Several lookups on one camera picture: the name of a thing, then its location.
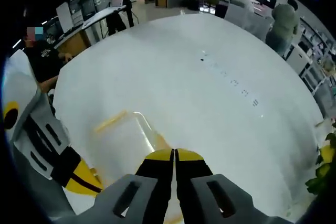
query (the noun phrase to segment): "green plant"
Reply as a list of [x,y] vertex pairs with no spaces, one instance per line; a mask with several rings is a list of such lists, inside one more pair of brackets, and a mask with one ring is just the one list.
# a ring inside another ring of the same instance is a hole
[[308,192],[317,195],[326,187],[326,176],[330,170],[331,162],[333,161],[336,149],[336,135],[329,133],[326,137],[329,140],[330,145],[326,145],[319,149],[320,155],[316,160],[316,164],[322,164],[316,169],[316,178],[312,178],[306,182]]

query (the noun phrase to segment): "black cable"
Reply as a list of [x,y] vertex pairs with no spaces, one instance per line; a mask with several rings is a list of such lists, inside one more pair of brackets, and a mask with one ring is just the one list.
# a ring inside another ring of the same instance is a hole
[[71,178],[76,181],[79,185],[86,187],[88,189],[90,189],[91,191],[94,191],[96,193],[100,193],[102,191],[102,189],[98,188],[97,186],[94,186],[88,182],[86,182],[85,180],[83,180],[82,178],[78,177],[76,174],[72,174]]
[[104,34],[103,34],[103,30],[101,29],[101,21],[99,21],[99,26],[100,26],[100,32],[101,32],[101,39],[104,39]]
[[138,17],[134,14],[134,12],[131,11],[131,13],[137,18],[138,24],[139,24],[139,19]]

